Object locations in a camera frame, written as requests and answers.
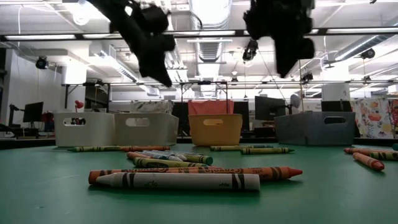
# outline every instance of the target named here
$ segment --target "bin handle hole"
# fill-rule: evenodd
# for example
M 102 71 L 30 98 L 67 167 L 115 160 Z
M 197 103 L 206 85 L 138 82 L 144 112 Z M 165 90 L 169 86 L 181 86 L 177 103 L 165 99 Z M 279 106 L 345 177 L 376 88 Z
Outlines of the bin handle hole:
M 203 121 L 204 125 L 207 126 L 218 126 L 218 125 L 222 125 L 224 122 L 222 119 L 206 119 Z
M 64 118 L 63 125 L 68 127 L 84 126 L 86 125 L 86 119 L 84 118 Z
M 150 125 L 148 118 L 128 118 L 126 125 L 129 127 L 147 127 Z
M 323 122 L 325 124 L 343 124 L 346 122 L 344 117 L 326 117 Z

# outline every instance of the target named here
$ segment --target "computer monitor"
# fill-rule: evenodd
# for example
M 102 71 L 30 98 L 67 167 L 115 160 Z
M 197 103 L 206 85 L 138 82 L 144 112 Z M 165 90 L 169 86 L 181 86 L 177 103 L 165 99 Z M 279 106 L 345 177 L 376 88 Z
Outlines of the computer monitor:
M 322 101 L 321 106 L 323 112 L 352 112 L 349 101 Z
M 42 120 L 44 102 L 25 105 L 24 122 L 31 123 Z
M 264 96 L 255 96 L 255 118 L 263 121 L 273 121 L 277 116 L 286 115 L 285 100 Z

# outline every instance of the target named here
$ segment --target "floral fabric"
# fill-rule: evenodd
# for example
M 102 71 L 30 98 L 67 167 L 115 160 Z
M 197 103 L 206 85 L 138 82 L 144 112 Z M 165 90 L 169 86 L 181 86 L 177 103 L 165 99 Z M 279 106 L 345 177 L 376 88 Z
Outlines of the floral fabric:
M 355 123 L 361 138 L 394 138 L 392 113 L 389 101 L 384 98 L 369 98 L 351 101 Z

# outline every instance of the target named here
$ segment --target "crayon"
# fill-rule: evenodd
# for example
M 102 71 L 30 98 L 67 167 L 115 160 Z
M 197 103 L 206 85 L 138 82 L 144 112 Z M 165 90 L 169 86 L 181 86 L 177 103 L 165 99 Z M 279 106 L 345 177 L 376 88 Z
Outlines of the crayon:
M 193 163 L 193 162 L 179 162 L 162 159 L 144 159 L 134 158 L 132 160 L 134 165 L 143 168 L 167 168 L 167 167 L 206 167 L 206 164 Z
M 135 151 L 144 151 L 144 150 L 158 150 L 165 151 L 170 150 L 170 146 L 128 146 L 123 147 L 125 152 L 135 152 Z
M 126 189 L 259 190 L 256 174 L 116 173 L 97 183 Z
M 158 153 L 158 154 L 177 156 L 182 161 L 187 161 L 187 158 L 183 154 L 175 152 L 175 151 L 156 151 L 156 150 L 153 150 L 153 152 L 154 153 Z
M 202 167 L 171 167 L 171 168 L 144 168 L 144 169 L 113 169 L 113 170 L 91 170 L 88 175 L 88 183 L 95 184 L 97 177 L 101 177 L 104 175 L 115 174 L 118 172 L 167 172 L 167 173 L 178 173 L 178 172 L 186 172 L 187 170 L 197 170 Z M 215 169 L 220 167 L 208 166 L 205 168 Z
M 273 146 L 210 146 L 211 151 L 240 151 L 247 148 L 272 148 Z
M 168 160 L 182 162 L 182 159 L 178 158 L 177 156 L 173 156 L 173 155 L 161 154 L 161 153 L 147 151 L 147 150 L 144 150 L 143 153 L 150 154 L 150 155 L 155 155 L 155 156 L 156 155 L 165 156 L 166 159 L 168 159 Z
M 198 153 L 198 152 L 181 152 L 181 151 L 177 151 L 180 154 L 183 155 L 194 155 L 194 156 L 203 156 L 203 153 Z
M 152 156 L 148 156 L 148 155 L 145 155 L 145 154 L 139 153 L 139 152 L 128 152 L 126 154 L 126 156 L 129 159 L 134 159 L 134 158 L 137 158 L 137 157 L 138 158 L 147 158 L 147 159 L 152 159 L 153 158 Z
M 167 156 L 165 155 L 160 155 L 160 154 L 150 154 L 150 153 L 146 153 L 146 152 L 140 152 L 141 154 L 144 154 L 146 156 L 151 156 L 151 159 L 163 159 L 163 160 L 167 160 Z
M 187 157 L 188 162 L 199 162 L 207 165 L 213 164 L 213 158 L 210 156 L 192 156 L 192 155 L 185 155 L 185 156 Z
M 357 161 L 361 162 L 364 165 L 367 165 L 368 167 L 380 171 L 384 169 L 384 164 L 377 159 L 373 159 L 369 156 L 365 156 L 364 154 L 361 154 L 359 152 L 354 152 L 353 154 L 354 159 Z
M 247 148 L 241 149 L 241 154 L 276 154 L 276 153 L 290 153 L 294 149 L 289 149 L 286 147 L 280 148 Z
M 102 146 L 102 147 L 73 147 L 67 149 L 71 152 L 109 152 L 109 151 L 122 151 L 120 146 Z
M 344 152 L 347 154 L 352 154 L 359 152 L 365 156 L 369 156 L 371 152 L 393 152 L 392 150 L 380 150 L 380 149 L 364 149 L 364 148 L 345 148 Z
M 260 176 L 260 181 L 285 180 L 303 173 L 303 171 L 301 170 L 292 169 L 289 167 L 258 167 L 235 169 L 199 167 L 199 169 L 179 170 L 178 172 L 186 172 L 191 174 L 258 174 Z
M 373 159 L 398 161 L 398 152 L 371 152 L 369 156 Z

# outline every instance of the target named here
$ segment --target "yellow storage bin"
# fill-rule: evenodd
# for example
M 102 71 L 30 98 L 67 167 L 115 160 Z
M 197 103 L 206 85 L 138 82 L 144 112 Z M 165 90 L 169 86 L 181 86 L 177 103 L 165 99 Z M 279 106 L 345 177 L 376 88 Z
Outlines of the yellow storage bin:
M 236 146 L 241 138 L 241 114 L 189 115 L 196 146 Z

